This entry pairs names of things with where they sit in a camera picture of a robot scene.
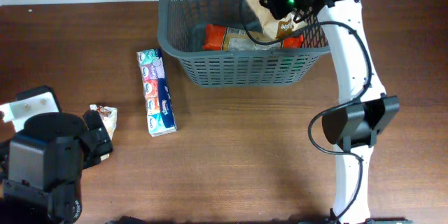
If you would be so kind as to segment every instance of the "orange package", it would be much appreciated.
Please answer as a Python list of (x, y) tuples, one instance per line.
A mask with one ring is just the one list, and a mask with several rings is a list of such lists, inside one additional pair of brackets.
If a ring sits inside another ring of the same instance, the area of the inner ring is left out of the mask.
[[(204, 50), (269, 50), (273, 48), (299, 48), (304, 42), (304, 36), (298, 38), (287, 38), (282, 42), (274, 45), (258, 45), (254, 43), (244, 30), (230, 27), (221, 27), (218, 25), (208, 24), (205, 29), (205, 45)], [(252, 31), (253, 38), (268, 42), (271, 38)]]

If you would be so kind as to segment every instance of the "food package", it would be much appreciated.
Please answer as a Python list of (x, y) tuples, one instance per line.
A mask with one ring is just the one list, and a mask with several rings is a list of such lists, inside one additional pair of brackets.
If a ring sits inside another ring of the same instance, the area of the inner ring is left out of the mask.
[[(206, 26), (205, 45), (202, 46), (204, 50), (269, 50), (272, 48), (299, 48), (304, 42), (304, 37), (301, 35), (298, 38), (287, 38), (282, 42), (273, 45), (258, 45), (254, 43), (246, 34), (244, 30), (221, 27), (218, 25), (208, 24)], [(251, 35), (259, 40), (268, 42), (271, 41), (265, 35), (259, 32), (251, 32)]]
[(138, 52), (137, 60), (143, 81), (149, 133), (156, 137), (176, 132), (177, 126), (163, 67), (162, 51), (156, 49)]
[[(99, 116), (101, 117), (101, 120), (103, 121), (104, 127), (107, 130), (107, 133), (109, 135), (109, 138), (112, 141), (113, 133), (115, 132), (115, 129), (117, 128), (117, 115), (118, 115), (118, 109), (111, 108), (111, 107), (103, 107), (98, 105), (90, 105), (90, 110), (96, 111), (99, 113)], [(101, 161), (105, 160), (109, 157), (109, 154), (101, 156)]]
[(308, 25), (305, 21), (295, 23), (292, 13), (281, 20), (276, 20), (269, 9), (261, 6), (260, 0), (246, 0), (246, 3), (260, 21), (263, 33), (272, 40), (285, 38), (294, 31)]

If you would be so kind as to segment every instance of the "wood grain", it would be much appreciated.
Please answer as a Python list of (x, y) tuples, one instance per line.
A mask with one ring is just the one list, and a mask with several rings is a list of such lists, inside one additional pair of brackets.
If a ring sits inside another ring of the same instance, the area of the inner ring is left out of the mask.
[[(372, 215), (448, 223), (448, 0), (363, 5), (376, 69), (401, 104), (372, 157)], [(306, 128), (337, 103), (330, 56), (291, 86), (222, 89), (197, 87), (166, 56), (179, 132), (152, 138), (135, 52), (158, 47), (157, 27), (157, 3), (0, 7), (0, 103), (50, 85), (66, 112), (118, 108), (115, 152), (83, 172), (79, 223), (326, 215), (334, 158)], [(12, 134), (0, 124), (0, 140)]]

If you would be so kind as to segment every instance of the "basket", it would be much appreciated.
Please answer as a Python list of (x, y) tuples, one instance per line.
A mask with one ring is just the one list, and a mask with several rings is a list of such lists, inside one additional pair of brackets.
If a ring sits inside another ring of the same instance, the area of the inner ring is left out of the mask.
[[(202, 87), (287, 85), (299, 81), (320, 55), (330, 52), (321, 28), (304, 33), (301, 48), (254, 51), (203, 51), (207, 24), (242, 29), (239, 0), (160, 0), (157, 38), (178, 58), (190, 80)], [(248, 6), (251, 31), (261, 32)], [(315, 15), (307, 19), (317, 22)]]

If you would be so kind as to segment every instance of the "colorful box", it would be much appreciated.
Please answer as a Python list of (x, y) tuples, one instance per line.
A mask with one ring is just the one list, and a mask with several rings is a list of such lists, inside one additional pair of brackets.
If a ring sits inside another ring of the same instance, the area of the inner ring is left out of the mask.
[(149, 133), (156, 137), (176, 132), (177, 126), (163, 67), (162, 51), (157, 49), (138, 52), (137, 60), (143, 81)]

